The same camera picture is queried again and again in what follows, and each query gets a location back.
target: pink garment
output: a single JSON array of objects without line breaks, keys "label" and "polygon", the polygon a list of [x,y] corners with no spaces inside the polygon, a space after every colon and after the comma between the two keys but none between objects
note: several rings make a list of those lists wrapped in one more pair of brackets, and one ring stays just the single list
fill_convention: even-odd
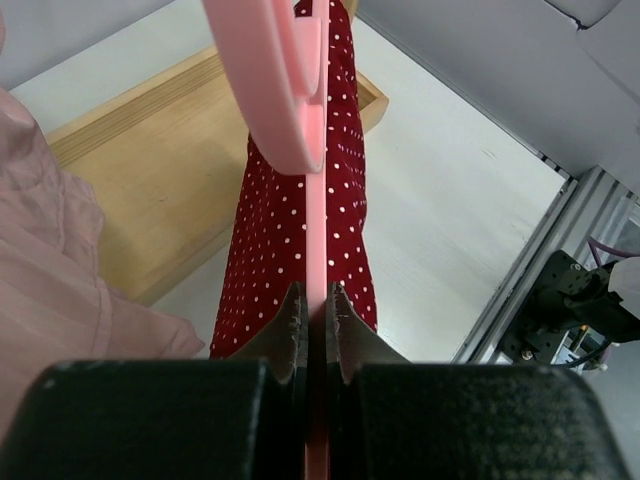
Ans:
[{"label": "pink garment", "polygon": [[[0,50],[3,39],[0,14]],[[59,169],[33,117],[0,89],[0,439],[55,362],[190,357],[204,346],[188,321],[98,277],[103,223],[91,187]]]}]

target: gray panel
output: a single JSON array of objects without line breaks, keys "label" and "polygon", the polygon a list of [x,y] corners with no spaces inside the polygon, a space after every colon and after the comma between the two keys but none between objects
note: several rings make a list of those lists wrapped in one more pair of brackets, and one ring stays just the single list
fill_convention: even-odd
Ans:
[{"label": "gray panel", "polygon": [[169,3],[171,0],[0,0],[7,27],[0,85],[11,90]]},{"label": "gray panel", "polygon": [[[365,21],[569,173],[622,164],[616,177],[640,191],[631,167],[640,108],[583,50],[575,23],[543,0],[361,4]],[[635,50],[621,55],[640,61]]]},{"label": "gray panel", "polygon": [[575,18],[584,27],[590,27],[602,20],[620,0],[545,0],[562,13]]},{"label": "gray panel", "polygon": [[640,2],[625,0],[598,25],[578,33],[580,44],[602,70],[640,106],[640,61],[625,52],[640,46]]}]

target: wooden tray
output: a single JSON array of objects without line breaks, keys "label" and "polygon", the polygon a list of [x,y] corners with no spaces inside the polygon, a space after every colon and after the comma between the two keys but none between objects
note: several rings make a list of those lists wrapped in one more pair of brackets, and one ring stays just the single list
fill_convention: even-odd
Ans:
[{"label": "wooden tray", "polygon": [[[358,84],[368,131],[389,101],[360,74]],[[246,140],[215,48],[48,136],[106,214],[100,272],[110,285],[151,304],[227,244]]]}]

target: red polka dot dress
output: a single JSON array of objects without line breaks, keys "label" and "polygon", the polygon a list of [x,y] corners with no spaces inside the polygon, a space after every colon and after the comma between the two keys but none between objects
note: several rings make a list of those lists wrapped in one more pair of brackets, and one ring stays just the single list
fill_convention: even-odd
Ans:
[{"label": "red polka dot dress", "polygon": [[[297,16],[311,13],[302,0]],[[367,214],[364,136],[351,25],[331,1],[327,113],[327,249],[329,282],[342,284],[355,311],[377,328],[371,272],[362,238]],[[283,176],[251,138],[216,319],[211,357],[233,354],[278,312],[289,286],[305,279],[305,179]]]}]

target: white table surface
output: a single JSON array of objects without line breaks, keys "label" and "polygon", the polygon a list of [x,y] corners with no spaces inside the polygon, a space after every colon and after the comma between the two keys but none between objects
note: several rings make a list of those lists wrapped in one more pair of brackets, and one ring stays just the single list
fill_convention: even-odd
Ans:
[{"label": "white table surface", "polygon": [[[446,362],[563,180],[363,22],[354,35],[358,69],[391,100],[366,139],[380,335],[410,360]],[[176,0],[12,93],[49,132],[210,44],[199,0]],[[156,304],[207,343],[226,255]]]}]

